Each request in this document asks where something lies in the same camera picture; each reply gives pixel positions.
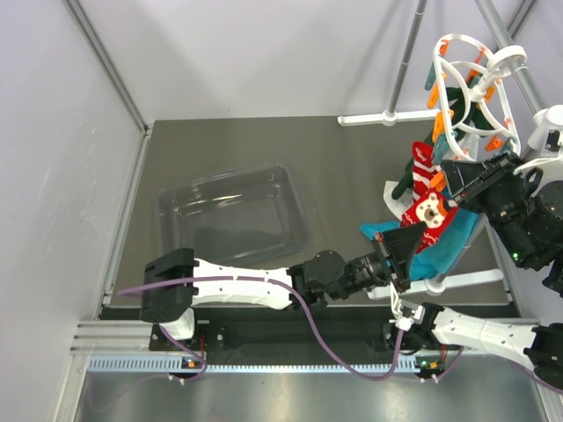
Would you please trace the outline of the red snowflake bear sock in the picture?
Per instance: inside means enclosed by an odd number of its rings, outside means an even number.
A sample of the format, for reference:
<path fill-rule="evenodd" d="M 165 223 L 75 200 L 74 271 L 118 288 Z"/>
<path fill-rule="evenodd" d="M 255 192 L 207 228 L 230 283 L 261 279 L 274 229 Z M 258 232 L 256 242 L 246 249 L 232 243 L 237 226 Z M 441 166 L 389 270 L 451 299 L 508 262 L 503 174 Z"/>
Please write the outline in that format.
<path fill-rule="evenodd" d="M 401 216 L 400 226 L 424 222 L 424 230 L 417 253 L 435 245 L 451 225 L 458 211 L 455 202 L 435 189 L 428 189 Z"/>

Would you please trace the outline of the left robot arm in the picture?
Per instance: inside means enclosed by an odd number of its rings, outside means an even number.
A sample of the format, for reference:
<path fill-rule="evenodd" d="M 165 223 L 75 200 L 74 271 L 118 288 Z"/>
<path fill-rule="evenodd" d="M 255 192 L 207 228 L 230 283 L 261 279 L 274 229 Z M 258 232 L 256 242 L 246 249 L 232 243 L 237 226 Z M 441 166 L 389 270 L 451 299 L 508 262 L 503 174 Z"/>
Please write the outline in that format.
<path fill-rule="evenodd" d="M 375 287 L 398 293 L 410 287 L 410 266 L 425 230 L 420 223 L 377 232 L 374 250 L 346 261 L 325 250 L 289 268 L 248 269 L 221 266 L 179 248 L 144 269 L 140 318 L 157 324 L 180 348 L 199 340 L 194 307 L 208 303 L 250 304 L 275 310 L 305 302 L 345 300 Z"/>

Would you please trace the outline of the red striped santa sock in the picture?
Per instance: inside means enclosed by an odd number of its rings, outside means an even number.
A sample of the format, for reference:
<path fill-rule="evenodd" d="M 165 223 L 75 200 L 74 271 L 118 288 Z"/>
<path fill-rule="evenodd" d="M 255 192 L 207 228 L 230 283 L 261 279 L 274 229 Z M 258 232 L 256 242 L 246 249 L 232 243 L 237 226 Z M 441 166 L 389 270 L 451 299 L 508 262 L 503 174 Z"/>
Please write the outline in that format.
<path fill-rule="evenodd" d="M 424 142 L 414 142 L 412 145 L 413 203 L 417 202 L 427 190 L 432 189 L 431 180 L 438 173 L 438 167 L 432 163 L 433 147 Z"/>

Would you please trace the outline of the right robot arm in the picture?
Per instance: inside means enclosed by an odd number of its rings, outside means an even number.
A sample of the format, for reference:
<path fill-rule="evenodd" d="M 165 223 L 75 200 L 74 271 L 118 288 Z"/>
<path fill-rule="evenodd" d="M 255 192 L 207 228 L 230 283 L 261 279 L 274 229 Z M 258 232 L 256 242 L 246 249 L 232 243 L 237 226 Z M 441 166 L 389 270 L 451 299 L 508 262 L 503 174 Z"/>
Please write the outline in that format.
<path fill-rule="evenodd" d="M 526 161 L 503 153 L 481 162 L 445 160 L 446 186 L 456 204 L 483 215 L 501 269 L 545 273 L 542 285 L 562 292 L 562 159 Z M 539 384 L 562 391 L 562 325 L 511 325 L 468 316 L 433 303 L 410 327 L 413 342 L 475 349 L 509 360 Z"/>

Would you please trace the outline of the white round clip hanger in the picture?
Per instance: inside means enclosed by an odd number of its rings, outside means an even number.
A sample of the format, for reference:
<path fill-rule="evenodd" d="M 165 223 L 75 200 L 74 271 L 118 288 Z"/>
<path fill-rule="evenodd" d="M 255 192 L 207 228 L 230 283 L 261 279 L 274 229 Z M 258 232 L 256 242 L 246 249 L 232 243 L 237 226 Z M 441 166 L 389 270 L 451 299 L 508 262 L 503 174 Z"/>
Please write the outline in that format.
<path fill-rule="evenodd" d="M 426 88 L 430 91 L 427 107 L 435 109 L 432 163 L 445 159 L 474 162 L 479 154 L 479 143 L 489 154 L 522 150 L 513 113 L 503 80 L 515 72 L 512 62 L 526 63 L 523 47 L 512 45 L 493 52 L 485 44 L 465 34 L 442 36 L 432 53 L 432 68 L 428 72 Z M 447 88 L 460 88 L 465 113 L 457 124 L 452 123 Z M 491 130 L 475 128 L 463 123 L 471 104 L 479 106 Z"/>

